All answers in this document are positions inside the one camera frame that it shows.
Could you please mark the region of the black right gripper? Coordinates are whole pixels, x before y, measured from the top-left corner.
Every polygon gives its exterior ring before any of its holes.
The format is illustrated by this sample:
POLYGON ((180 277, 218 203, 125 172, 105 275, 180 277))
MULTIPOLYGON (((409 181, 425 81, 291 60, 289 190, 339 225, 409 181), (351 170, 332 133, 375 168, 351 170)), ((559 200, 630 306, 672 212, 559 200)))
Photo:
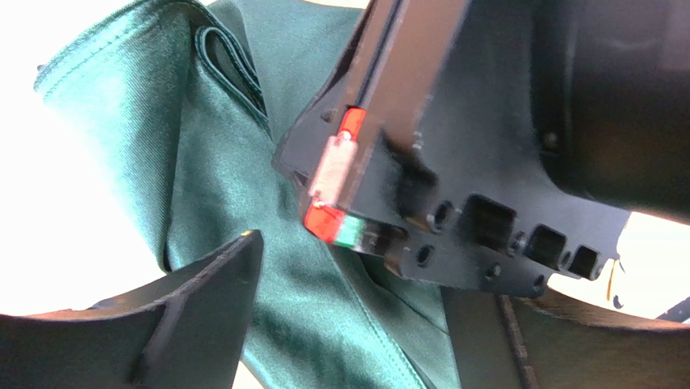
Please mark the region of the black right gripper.
POLYGON ((274 164, 404 279, 595 280, 630 212, 689 221, 689 4, 372 1, 274 164))

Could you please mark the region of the dark green cloth napkin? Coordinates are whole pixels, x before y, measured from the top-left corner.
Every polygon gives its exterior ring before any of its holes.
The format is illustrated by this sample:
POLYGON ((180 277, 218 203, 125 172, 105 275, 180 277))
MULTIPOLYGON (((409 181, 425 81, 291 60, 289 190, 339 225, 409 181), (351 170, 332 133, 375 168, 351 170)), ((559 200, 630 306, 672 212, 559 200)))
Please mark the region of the dark green cloth napkin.
POLYGON ((264 387, 457 388, 439 288, 318 241, 270 164, 360 15, 306 1, 137 1, 57 53, 35 89, 87 138, 163 269, 262 232, 243 360, 264 387))

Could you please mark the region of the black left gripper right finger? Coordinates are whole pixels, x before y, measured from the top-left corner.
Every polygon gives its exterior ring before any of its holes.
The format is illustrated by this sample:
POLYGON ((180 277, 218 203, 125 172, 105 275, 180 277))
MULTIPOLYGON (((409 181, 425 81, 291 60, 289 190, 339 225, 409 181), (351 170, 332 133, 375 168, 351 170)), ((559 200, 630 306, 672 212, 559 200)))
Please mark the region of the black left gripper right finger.
POLYGON ((689 327, 554 290, 531 300, 442 289, 464 388, 686 388, 689 327))

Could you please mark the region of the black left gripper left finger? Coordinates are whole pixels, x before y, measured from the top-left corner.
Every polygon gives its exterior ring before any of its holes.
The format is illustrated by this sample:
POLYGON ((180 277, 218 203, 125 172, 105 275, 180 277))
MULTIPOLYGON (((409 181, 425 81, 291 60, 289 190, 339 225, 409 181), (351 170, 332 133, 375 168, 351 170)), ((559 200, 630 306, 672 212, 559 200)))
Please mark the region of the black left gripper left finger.
POLYGON ((85 310, 1 317, 4 388, 229 388, 252 321, 264 241, 241 234, 85 310))

